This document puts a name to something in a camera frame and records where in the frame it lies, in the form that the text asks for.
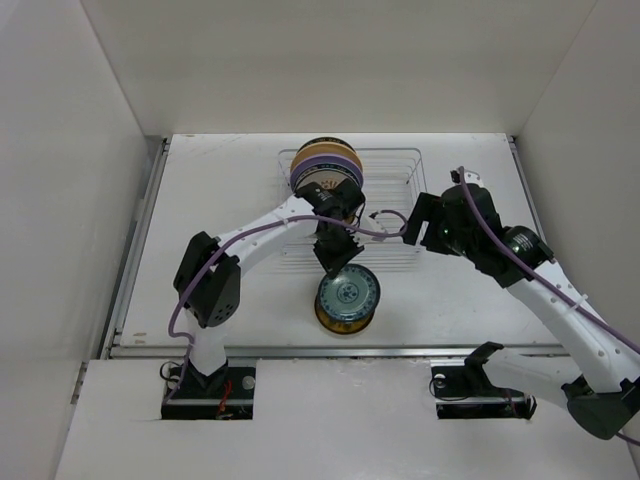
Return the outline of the white orange sunburst plate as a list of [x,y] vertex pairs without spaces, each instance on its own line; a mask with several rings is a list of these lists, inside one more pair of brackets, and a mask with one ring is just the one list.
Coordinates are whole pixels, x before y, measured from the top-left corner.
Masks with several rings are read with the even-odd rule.
[[349,175],[344,175],[338,172],[320,172],[316,174],[310,174],[305,178],[299,179],[294,185],[293,191],[297,192],[299,189],[311,183],[316,183],[325,190],[331,190],[336,188],[345,180],[358,185],[357,179]]

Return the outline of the green rimmed white plate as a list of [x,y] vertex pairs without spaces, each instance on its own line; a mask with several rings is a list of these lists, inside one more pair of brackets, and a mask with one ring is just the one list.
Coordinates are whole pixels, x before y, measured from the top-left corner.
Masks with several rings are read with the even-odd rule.
[[341,168],[339,166],[334,166],[329,164],[320,164],[318,166],[311,167],[303,171],[300,175],[295,175],[295,176],[290,175],[290,185],[293,188],[299,179],[305,178],[310,174],[316,174],[320,172],[331,172],[331,173],[338,172],[338,173],[349,175],[353,178],[356,178],[358,181],[358,185],[357,185],[358,187],[362,187],[364,184],[363,173],[362,175],[358,175],[358,174],[354,175],[352,172],[348,171],[345,168]]

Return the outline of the blue patterned plate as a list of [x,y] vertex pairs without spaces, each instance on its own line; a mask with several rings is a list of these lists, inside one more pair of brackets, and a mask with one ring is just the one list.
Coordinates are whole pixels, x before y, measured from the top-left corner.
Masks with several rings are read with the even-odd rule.
[[375,274],[363,265],[350,263],[335,278],[323,277],[316,305],[329,320],[347,324],[361,322],[372,315],[380,298],[381,287]]

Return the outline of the purple plate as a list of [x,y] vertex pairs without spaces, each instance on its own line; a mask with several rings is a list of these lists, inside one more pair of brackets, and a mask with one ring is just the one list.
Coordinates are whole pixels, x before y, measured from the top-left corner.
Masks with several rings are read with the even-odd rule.
[[318,155],[310,156],[304,160],[301,160],[297,163],[291,170],[290,175],[300,175],[303,171],[318,166],[320,164],[329,164],[334,166],[339,166],[341,168],[345,168],[348,171],[352,172],[354,175],[362,175],[363,167],[361,163],[357,163],[349,157],[333,154],[333,153],[323,153]]

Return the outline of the white wire dish rack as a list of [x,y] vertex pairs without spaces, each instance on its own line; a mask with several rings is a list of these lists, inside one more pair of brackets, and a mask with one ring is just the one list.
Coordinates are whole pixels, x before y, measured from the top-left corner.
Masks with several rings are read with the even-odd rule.
[[[360,226],[373,229],[370,215],[378,212],[376,224],[388,232],[398,230],[401,219],[392,210],[409,216],[418,195],[427,189],[421,151],[414,147],[362,148],[358,155],[363,163],[363,192],[366,203],[359,209]],[[412,261],[419,250],[405,245],[399,238],[375,240],[357,237],[365,250],[355,260],[371,268],[405,264]]]

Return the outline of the tan plate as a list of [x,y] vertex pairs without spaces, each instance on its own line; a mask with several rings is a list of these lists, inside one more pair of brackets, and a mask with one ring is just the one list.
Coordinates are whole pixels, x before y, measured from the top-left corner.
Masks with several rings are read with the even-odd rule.
[[296,152],[290,169],[295,169],[301,162],[317,155],[337,155],[344,157],[362,169],[362,161],[357,152],[348,144],[332,141],[321,141],[303,146]]

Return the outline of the yellow patterned plate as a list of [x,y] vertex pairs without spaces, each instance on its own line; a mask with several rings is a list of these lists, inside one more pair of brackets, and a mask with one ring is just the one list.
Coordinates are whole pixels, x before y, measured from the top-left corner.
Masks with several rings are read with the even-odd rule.
[[340,320],[331,317],[318,301],[314,303],[314,312],[323,328],[340,336],[355,335],[362,332],[370,325],[375,315],[375,312],[372,311],[368,315],[353,321]]

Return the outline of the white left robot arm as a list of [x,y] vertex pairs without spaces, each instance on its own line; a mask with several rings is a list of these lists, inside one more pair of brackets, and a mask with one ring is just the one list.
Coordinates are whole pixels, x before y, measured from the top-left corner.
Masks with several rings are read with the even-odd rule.
[[173,280],[178,301],[168,323],[169,336],[186,339],[187,350],[166,380],[165,397],[187,383],[205,397],[221,390],[228,368],[221,328],[240,305],[242,277],[287,243],[313,238],[316,259],[335,279],[364,249],[354,238],[364,202],[349,181],[333,189],[311,183],[243,227],[216,237],[194,235]]

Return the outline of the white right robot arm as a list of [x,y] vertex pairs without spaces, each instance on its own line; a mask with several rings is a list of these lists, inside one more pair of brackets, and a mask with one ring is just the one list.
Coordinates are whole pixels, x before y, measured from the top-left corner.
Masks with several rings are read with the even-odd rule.
[[617,436],[638,414],[638,346],[614,333],[571,286],[533,230],[502,224],[487,189],[460,183],[441,195],[420,193],[402,239],[469,260],[531,311],[568,354],[527,357],[486,342],[464,360],[463,396],[530,394],[566,410],[602,440]]

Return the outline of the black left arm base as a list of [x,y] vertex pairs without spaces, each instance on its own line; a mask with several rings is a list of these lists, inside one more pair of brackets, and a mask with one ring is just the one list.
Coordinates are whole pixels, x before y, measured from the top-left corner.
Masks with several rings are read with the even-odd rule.
[[205,379],[188,367],[181,378],[182,366],[170,362],[161,369],[165,381],[160,409],[162,420],[252,420],[256,368],[225,366],[211,379]]

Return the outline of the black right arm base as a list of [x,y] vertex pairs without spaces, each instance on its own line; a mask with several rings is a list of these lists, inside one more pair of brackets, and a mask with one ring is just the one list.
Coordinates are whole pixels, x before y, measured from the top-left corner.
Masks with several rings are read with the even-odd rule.
[[537,400],[519,390],[493,386],[482,371],[465,365],[431,368],[428,388],[439,420],[530,420]]

